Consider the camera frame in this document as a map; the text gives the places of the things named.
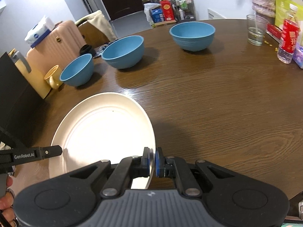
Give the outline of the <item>person's left hand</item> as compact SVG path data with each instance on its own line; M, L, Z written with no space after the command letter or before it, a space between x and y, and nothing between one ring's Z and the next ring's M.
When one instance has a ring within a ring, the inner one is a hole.
M13 203L15 199L14 192L10 189L13 184L13 179L8 176L6 182L6 194L1 198L1 213L3 217L10 223L10 226L19 226L19 223L15 217L13 209Z

